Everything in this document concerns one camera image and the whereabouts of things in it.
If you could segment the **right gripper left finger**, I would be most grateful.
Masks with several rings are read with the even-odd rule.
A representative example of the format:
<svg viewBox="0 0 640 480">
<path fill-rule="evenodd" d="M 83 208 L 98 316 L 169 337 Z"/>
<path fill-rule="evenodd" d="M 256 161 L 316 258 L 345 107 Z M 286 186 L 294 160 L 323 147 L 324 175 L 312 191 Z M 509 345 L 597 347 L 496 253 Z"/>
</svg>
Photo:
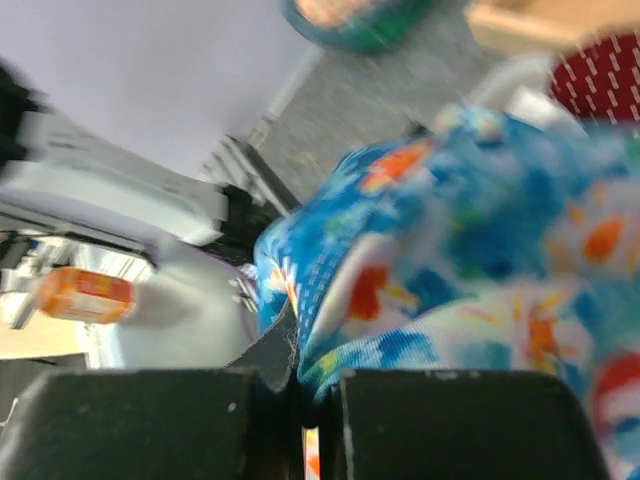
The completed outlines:
<svg viewBox="0 0 640 480">
<path fill-rule="evenodd" d="M 5 479 L 300 479 L 296 319 L 219 369 L 57 371 L 1 436 Z"/>
</svg>

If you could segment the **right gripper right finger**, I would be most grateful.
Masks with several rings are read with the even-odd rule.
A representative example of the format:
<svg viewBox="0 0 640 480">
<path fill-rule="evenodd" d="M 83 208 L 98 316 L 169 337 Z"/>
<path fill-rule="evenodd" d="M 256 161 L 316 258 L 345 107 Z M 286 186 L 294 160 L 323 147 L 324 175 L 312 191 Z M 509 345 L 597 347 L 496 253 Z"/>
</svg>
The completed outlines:
<svg viewBox="0 0 640 480">
<path fill-rule="evenodd" d="M 573 393 L 531 372 L 350 370 L 319 435 L 324 479 L 610 476 Z"/>
</svg>

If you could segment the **blue floral skirt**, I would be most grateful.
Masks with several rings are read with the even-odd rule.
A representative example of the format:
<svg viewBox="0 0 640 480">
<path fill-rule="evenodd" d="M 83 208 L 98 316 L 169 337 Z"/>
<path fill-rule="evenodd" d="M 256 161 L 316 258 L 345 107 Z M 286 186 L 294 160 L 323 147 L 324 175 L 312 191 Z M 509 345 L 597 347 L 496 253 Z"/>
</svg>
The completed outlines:
<svg viewBox="0 0 640 480">
<path fill-rule="evenodd" d="M 257 240 L 259 325 L 297 320 L 314 408 L 348 369 L 531 370 L 639 475 L 639 135 L 456 105 L 347 154 Z"/>
</svg>

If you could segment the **red polka dot skirt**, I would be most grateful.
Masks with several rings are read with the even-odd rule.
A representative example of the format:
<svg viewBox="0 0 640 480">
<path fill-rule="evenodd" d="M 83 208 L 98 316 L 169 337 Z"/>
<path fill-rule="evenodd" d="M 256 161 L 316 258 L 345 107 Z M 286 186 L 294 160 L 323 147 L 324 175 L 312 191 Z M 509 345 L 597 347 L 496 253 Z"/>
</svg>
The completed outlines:
<svg viewBox="0 0 640 480">
<path fill-rule="evenodd" d="M 601 36 L 560 55 L 548 93 L 581 119 L 637 123 L 639 30 Z"/>
</svg>

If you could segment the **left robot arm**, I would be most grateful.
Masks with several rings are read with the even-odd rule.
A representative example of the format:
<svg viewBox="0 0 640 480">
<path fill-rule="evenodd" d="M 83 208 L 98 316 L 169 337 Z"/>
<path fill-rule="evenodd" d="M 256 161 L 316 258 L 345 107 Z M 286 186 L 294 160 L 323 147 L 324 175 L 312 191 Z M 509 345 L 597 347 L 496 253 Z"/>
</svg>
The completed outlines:
<svg viewBox="0 0 640 480">
<path fill-rule="evenodd" d="M 47 104 L 1 66 L 1 221 L 123 249 L 173 236 L 201 245 L 228 218 L 220 186 L 118 147 Z"/>
</svg>

